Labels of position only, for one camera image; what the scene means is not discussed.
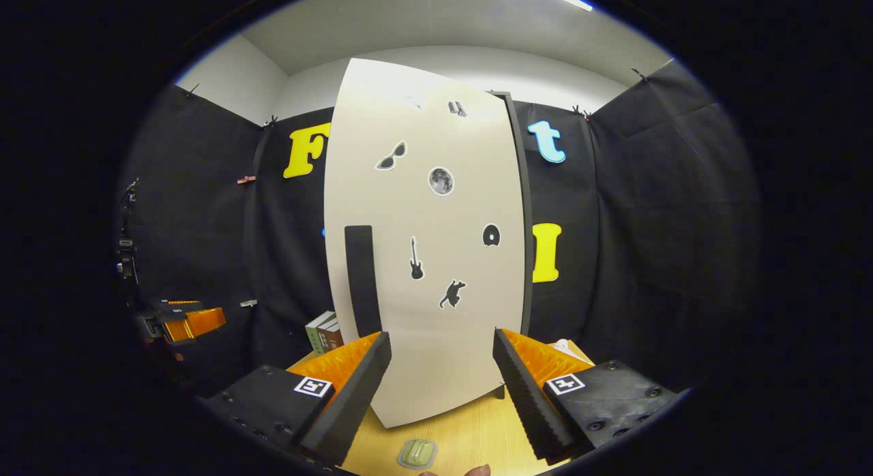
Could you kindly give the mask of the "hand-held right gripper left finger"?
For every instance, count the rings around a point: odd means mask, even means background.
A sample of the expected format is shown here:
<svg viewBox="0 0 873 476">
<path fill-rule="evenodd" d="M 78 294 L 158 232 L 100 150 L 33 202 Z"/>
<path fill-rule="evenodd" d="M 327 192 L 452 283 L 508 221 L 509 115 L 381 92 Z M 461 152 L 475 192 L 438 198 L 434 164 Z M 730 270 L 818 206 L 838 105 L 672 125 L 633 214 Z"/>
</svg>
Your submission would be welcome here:
<svg viewBox="0 0 873 476">
<path fill-rule="evenodd" d="M 342 466 L 391 358 L 390 334 L 368 334 L 295 368 L 260 366 L 205 408 L 276 454 Z"/>
</svg>

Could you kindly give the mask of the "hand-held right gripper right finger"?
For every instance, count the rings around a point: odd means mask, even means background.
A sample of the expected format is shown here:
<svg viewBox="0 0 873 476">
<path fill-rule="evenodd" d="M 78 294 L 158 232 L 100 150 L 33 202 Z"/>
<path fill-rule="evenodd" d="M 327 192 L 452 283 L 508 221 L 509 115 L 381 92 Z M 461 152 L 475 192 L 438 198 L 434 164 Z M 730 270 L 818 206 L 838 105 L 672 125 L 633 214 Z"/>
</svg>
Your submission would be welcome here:
<svg viewBox="0 0 873 476">
<path fill-rule="evenodd" d="M 595 365 L 505 328 L 492 356 L 534 455 L 549 463 L 606 451 L 683 398 L 622 361 Z"/>
</svg>

